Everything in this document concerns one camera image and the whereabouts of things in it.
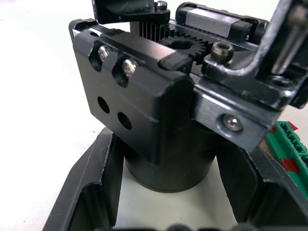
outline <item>silver screw head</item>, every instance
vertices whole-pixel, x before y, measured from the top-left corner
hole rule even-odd
[[[123,69],[125,76],[127,78],[132,77],[132,75],[134,74],[138,66],[139,64],[133,58],[124,60],[122,63],[122,69]]]
[[[166,11],[168,3],[166,1],[156,1],[154,7],[155,11]]]
[[[234,54],[234,47],[226,42],[215,42],[212,46],[211,57],[218,63],[227,63]]]
[[[231,131],[241,131],[243,130],[243,125],[240,120],[230,114],[225,114],[223,116],[224,125]]]
[[[109,55],[109,53],[111,51],[112,51],[111,48],[107,45],[102,45],[102,46],[99,47],[98,55],[99,55],[102,62],[105,61],[105,59],[107,58],[107,56]]]

